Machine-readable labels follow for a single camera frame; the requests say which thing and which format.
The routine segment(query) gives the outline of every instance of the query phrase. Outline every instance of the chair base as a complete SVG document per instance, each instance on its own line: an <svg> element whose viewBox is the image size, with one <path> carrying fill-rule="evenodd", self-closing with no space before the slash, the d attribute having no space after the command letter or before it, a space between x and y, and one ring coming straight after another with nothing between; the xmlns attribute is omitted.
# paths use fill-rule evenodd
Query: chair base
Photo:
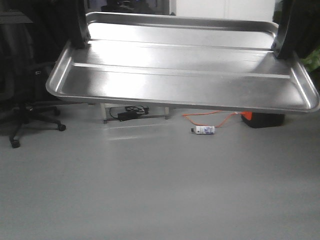
<svg viewBox="0 0 320 240"><path fill-rule="evenodd" d="M49 107L42 107L42 108L31 108L27 109L25 104L19 104L19 109L14 110L14 114L8 116L4 119L0 119L0 124L17 121L17 125L9 136L9 140L11 143L12 148L16 149L20 147L20 142L18 139L15 139L17 133L21 129L23 124L28 124L30 120L38 120L46 123L57 124L57 130L63 132L66 130L66 125L61 124L61 122L57 119L41 115L40 113L53 111L55 116L60 115L60 110L57 109L56 106L49 106Z"/></svg>

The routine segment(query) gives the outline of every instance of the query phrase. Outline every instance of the concrete floor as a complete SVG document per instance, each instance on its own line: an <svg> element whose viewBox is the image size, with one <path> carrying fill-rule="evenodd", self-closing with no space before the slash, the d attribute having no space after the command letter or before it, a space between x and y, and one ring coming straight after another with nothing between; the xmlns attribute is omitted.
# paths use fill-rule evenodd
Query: concrete floor
<svg viewBox="0 0 320 240"><path fill-rule="evenodd" d="M17 149L0 127L1 240L320 239L320 112L199 136L181 114L203 110L103 125L99 106L60 109L65 132L32 122Z"/></svg>

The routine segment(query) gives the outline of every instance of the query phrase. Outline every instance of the chair wheel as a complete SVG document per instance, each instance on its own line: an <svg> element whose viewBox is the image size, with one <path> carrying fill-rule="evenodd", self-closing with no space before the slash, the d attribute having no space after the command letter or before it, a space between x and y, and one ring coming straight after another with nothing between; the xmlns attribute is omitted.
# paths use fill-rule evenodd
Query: chair wheel
<svg viewBox="0 0 320 240"><path fill-rule="evenodd" d="M13 149L19 148L19 147L20 147L20 142L19 142L19 140L16 140L16 139L12 140L12 141L11 141L11 146L12 146Z"/></svg>
<svg viewBox="0 0 320 240"><path fill-rule="evenodd" d="M59 116L59 115L61 114L61 111L60 111L59 109L55 109L55 110L53 111L53 114L54 114L55 116Z"/></svg>
<svg viewBox="0 0 320 240"><path fill-rule="evenodd" d="M59 130L60 132L63 132L63 131L66 130L66 129L67 129L66 125L63 125L63 124L58 125L58 130Z"/></svg>

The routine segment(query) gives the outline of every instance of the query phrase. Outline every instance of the bottle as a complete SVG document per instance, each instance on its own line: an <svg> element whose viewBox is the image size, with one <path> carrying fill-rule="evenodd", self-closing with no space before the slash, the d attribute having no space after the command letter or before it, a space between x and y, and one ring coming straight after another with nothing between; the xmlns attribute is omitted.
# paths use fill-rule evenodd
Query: bottle
<svg viewBox="0 0 320 240"><path fill-rule="evenodd" d="M191 128L191 132L197 135L213 135L216 133L215 126L196 126L195 129Z"/></svg>

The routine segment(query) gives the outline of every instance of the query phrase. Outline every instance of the metal tray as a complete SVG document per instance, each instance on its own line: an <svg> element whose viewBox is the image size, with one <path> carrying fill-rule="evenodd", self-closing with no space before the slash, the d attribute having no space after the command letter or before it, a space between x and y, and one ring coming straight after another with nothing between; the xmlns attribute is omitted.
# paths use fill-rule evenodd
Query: metal tray
<svg viewBox="0 0 320 240"><path fill-rule="evenodd" d="M69 43L47 81L66 101L307 113L320 98L295 53L276 59L262 21L93 12L85 49Z"/></svg>

